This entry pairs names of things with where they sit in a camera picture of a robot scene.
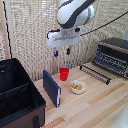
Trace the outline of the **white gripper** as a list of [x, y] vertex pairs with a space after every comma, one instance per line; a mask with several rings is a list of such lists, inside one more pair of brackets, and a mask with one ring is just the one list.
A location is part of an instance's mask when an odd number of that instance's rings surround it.
[[[47, 34], [47, 46], [54, 48], [54, 57], [58, 57], [56, 47], [71, 46], [79, 42], [80, 35], [74, 29], [51, 30]], [[71, 48], [67, 48], [67, 55], [71, 54]]]

